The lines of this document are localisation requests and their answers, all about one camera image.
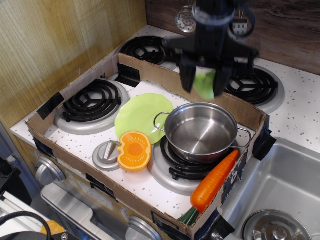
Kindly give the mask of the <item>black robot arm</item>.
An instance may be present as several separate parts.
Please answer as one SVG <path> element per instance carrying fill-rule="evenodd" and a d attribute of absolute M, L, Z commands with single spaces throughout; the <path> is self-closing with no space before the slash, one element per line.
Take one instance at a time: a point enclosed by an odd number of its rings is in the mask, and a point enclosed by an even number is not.
<path fill-rule="evenodd" d="M 232 77 L 253 72 L 258 50 L 236 42 L 228 34 L 233 29 L 235 12 L 239 8 L 254 24 L 255 17 L 245 0 L 198 0 L 192 7 L 195 33 L 163 41 L 169 61 L 179 67 L 181 85 L 186 92 L 193 88 L 196 67 L 216 71 L 210 85 L 215 96 L 225 91 Z"/>

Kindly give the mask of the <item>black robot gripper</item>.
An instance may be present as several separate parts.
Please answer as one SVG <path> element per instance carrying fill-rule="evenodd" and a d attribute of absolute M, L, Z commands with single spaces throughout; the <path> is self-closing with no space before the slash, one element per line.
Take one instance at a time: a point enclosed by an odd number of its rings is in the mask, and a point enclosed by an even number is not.
<path fill-rule="evenodd" d="M 220 96 L 228 86 L 232 75 L 251 74 L 258 51 L 235 38 L 245 38 L 234 28 L 235 16 L 196 17 L 195 33 L 163 42 L 169 61 L 179 67 L 182 88 L 190 93 L 196 75 L 196 67 L 216 70 L 213 84 L 214 96 Z"/>

